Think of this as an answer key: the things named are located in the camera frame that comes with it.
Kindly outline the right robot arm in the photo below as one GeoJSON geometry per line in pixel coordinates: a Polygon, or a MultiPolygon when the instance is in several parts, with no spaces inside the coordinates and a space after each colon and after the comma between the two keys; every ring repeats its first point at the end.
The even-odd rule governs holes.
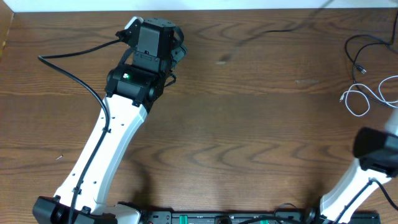
{"type": "Polygon", "coordinates": [[[385,130],[361,128],[353,144],[354,159],[334,188],[320,199],[320,218],[348,223],[355,210],[378,188],[397,177],[397,110],[385,130]]]}

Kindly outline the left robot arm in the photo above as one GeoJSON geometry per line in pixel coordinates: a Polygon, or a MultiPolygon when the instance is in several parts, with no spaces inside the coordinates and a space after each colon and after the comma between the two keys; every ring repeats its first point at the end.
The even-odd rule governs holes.
{"type": "Polygon", "coordinates": [[[130,203],[108,206],[114,175],[136,131],[164,89],[175,83],[184,58],[184,34],[161,18],[133,17],[116,33],[127,44],[106,78],[94,129],[72,171],[52,197],[39,197],[32,213],[39,223],[138,223],[130,203]]]}

